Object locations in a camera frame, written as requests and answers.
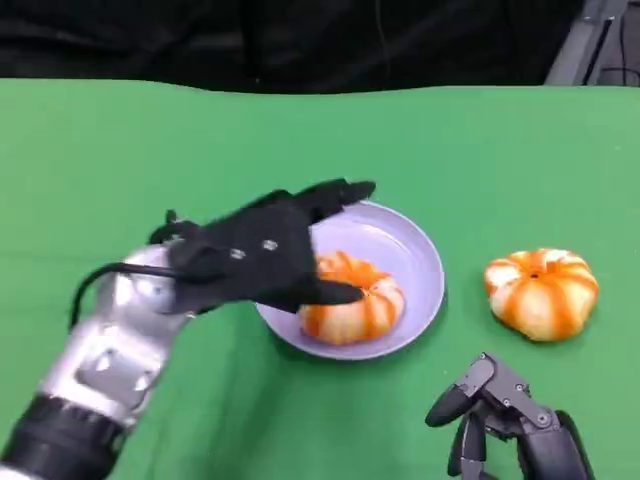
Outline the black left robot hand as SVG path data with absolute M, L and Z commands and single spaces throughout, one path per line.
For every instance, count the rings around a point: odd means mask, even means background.
M 173 218 L 168 263 L 179 275 L 175 311 L 198 314 L 253 301 L 290 313 L 305 305 L 362 298 L 347 283 L 321 278 L 311 228 L 372 196 L 373 181 L 324 181 L 301 192 L 272 191 L 207 224 Z

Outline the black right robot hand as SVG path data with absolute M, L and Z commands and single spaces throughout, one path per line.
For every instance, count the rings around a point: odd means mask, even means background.
M 481 353 L 435 401 L 426 415 L 431 428 L 459 420 L 447 474 L 492 479 L 485 470 L 486 437 L 514 439 L 525 479 L 586 480 L 595 477 L 571 416 L 538 403 L 529 383 L 496 356 Z

